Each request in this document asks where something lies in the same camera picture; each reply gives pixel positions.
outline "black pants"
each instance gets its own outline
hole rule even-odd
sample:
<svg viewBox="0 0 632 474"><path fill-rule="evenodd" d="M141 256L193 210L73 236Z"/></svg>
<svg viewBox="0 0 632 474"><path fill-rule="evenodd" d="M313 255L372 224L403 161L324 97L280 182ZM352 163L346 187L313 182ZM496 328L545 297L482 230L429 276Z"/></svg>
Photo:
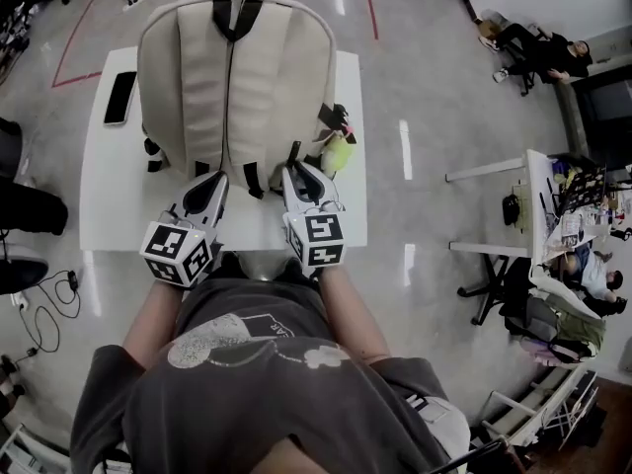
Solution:
<svg viewBox="0 0 632 474"><path fill-rule="evenodd" d="M61 235L68 209L55 195L0 178L0 229Z"/></svg>
<svg viewBox="0 0 632 474"><path fill-rule="evenodd" d="M523 75L530 72L537 72L540 77L547 76L546 71L548 68L542 64L541 58L536 53L539 40L524 26L513 23L506 27L496 37L496 46L502 49L514 39L520 41L524 60L517 61L514 65L508 67L507 71L510 75Z"/></svg>
<svg viewBox="0 0 632 474"><path fill-rule="evenodd" d="M207 279L218 279L227 277L249 279L249 277L246 276L246 273L244 273L243 269L241 268L241 265L239 265L239 259L231 254L226 255L222 259L221 265L212 273L210 273ZM287 266L280 275L275 277L274 281L308 286L320 293L320 286L318 285L318 281L305 277L300 269L300 264L298 263L298 261L296 261L295 265Z"/></svg>

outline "bag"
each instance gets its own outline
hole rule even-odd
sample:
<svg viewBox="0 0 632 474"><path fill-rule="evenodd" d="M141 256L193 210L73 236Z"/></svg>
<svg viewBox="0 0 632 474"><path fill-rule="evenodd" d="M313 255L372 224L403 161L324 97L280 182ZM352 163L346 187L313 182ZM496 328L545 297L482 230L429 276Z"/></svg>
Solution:
<svg viewBox="0 0 632 474"><path fill-rule="evenodd" d="M337 122L320 115L334 107L335 74L334 36L302 4L181 0L158 8L140 39L143 127L189 179L230 167L260 198L295 141L303 160L332 133Z"/></svg>

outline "phone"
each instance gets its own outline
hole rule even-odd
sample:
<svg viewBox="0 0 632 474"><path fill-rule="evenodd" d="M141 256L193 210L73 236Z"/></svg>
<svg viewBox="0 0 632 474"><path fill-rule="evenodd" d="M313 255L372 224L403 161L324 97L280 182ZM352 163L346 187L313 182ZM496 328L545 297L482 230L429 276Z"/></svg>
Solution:
<svg viewBox="0 0 632 474"><path fill-rule="evenodd" d="M123 124L131 104L131 94L136 84L136 72L122 72L115 79L106 109L104 124Z"/></svg>

